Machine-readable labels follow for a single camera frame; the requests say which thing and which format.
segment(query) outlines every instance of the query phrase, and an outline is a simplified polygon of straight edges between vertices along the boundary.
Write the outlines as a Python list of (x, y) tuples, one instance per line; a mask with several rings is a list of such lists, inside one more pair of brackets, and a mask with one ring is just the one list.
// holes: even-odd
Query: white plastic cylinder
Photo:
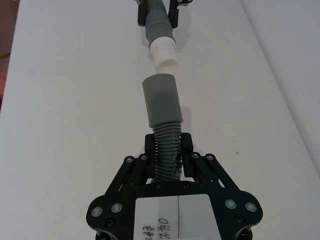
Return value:
[(167, 36), (155, 39), (150, 45), (154, 66), (158, 74), (175, 74), (180, 64), (178, 62), (176, 43)]

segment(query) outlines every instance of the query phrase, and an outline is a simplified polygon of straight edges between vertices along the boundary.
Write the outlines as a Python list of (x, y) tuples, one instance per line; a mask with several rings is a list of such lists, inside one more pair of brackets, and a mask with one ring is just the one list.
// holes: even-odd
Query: screw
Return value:
[(252, 202), (246, 202), (245, 208), (250, 212), (256, 212), (258, 210), (257, 206)]
[(105, 224), (108, 228), (111, 228), (114, 224), (115, 224), (115, 220), (113, 218), (108, 218), (106, 221), (105, 221)]
[(208, 154), (207, 156), (205, 156), (205, 158), (208, 160), (212, 160), (214, 159), (214, 156), (212, 154)]
[(131, 163), (133, 160), (134, 160), (134, 158), (131, 157), (131, 156), (127, 156), (127, 157), (125, 158), (125, 161), (126, 161), (127, 163)]
[(199, 157), (199, 155), (194, 152), (194, 153), (192, 153), (192, 157), (193, 157), (194, 159), (197, 159), (197, 158)]
[(242, 216), (241, 214), (236, 214), (234, 217), (235, 217), (235, 220), (240, 224), (245, 221), (244, 216)]
[(101, 214), (102, 214), (102, 208), (99, 206), (96, 206), (91, 210), (91, 216), (94, 218), (100, 216)]
[(190, 187), (190, 184), (189, 184), (188, 182), (184, 182), (184, 183), (182, 184), (182, 187), (183, 187), (184, 189), (187, 189), (187, 188)]
[(161, 184), (160, 183), (156, 183), (155, 184), (155, 189), (160, 189), (161, 188)]
[(122, 204), (118, 203), (118, 202), (113, 204), (112, 207), (111, 207), (111, 212), (113, 212), (113, 213), (118, 213), (121, 210), (122, 210)]
[(140, 158), (141, 158), (141, 160), (147, 160), (148, 159), (147, 155), (145, 155), (145, 154), (141, 155)]
[(236, 202), (232, 199), (225, 200), (224, 204), (228, 209), (235, 209), (237, 207)]

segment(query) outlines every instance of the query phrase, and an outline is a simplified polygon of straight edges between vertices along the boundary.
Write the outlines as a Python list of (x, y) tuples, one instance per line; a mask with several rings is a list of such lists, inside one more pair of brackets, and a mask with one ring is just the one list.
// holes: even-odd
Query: gray pipe fitting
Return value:
[(151, 43), (159, 37), (169, 37), (173, 40), (172, 27), (162, 0), (146, 1), (145, 36)]
[(161, 73), (142, 83), (150, 128), (166, 123), (182, 123), (175, 77)]

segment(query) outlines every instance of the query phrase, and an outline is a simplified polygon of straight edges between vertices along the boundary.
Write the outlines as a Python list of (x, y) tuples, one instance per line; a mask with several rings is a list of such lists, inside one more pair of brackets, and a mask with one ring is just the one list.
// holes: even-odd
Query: white tabletop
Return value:
[[(259, 200), (254, 239), (319, 239), (320, 180), (241, 3), (194, 1), (179, 21), (183, 130)], [(152, 132), (143, 31), (133, 0), (21, 1), (0, 117), (0, 239), (94, 239), (90, 202)]]

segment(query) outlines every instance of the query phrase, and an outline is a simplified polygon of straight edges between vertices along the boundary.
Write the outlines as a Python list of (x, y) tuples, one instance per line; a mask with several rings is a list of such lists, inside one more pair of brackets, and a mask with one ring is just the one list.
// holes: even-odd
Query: black mount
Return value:
[[(106, 193), (90, 204), (86, 221), (96, 230), (96, 240), (132, 240), (138, 198), (197, 194), (209, 196), (222, 240), (252, 240), (251, 227), (263, 217), (258, 200), (250, 193), (239, 190), (213, 154), (201, 156), (193, 152), (189, 133), (181, 134), (181, 159), (184, 175), (193, 178), (194, 182), (146, 184), (147, 179), (155, 176), (156, 145), (153, 134), (145, 136), (144, 150), (145, 154), (139, 158), (127, 156)], [(227, 207), (227, 200), (234, 201), (236, 208)], [(123, 206), (121, 211), (112, 211), (115, 203)], [(248, 203), (256, 208), (248, 208)], [(97, 208), (99, 215), (94, 216)]]
[[(146, 25), (147, 7), (145, 0), (135, 0), (138, 3), (138, 25)], [(179, 9), (178, 6), (187, 6), (193, 0), (170, 0), (168, 17), (172, 29), (178, 27)]]

